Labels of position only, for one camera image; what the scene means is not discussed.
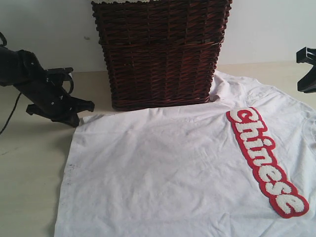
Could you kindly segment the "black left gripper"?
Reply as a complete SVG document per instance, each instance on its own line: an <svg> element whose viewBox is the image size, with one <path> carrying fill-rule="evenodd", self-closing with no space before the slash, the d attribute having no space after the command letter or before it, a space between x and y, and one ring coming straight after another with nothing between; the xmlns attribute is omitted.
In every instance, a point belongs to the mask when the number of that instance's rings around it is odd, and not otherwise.
<svg viewBox="0 0 316 237"><path fill-rule="evenodd" d="M73 98L60 86L47 79L45 69L34 53L25 50L18 52L23 80L14 87L33 102L27 106L29 115L38 115L52 122L71 127L79 126L77 113L94 112L92 101Z"/></svg>

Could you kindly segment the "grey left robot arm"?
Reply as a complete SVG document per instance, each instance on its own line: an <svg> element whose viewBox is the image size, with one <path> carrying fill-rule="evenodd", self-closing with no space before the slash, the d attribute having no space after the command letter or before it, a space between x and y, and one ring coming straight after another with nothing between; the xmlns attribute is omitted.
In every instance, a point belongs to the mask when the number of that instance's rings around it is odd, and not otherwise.
<svg viewBox="0 0 316 237"><path fill-rule="evenodd" d="M71 67L45 70L32 52L0 49L0 84L14 86L32 102L26 112L77 127L78 114L93 112L95 105L70 95L74 89L72 71Z"/></svg>

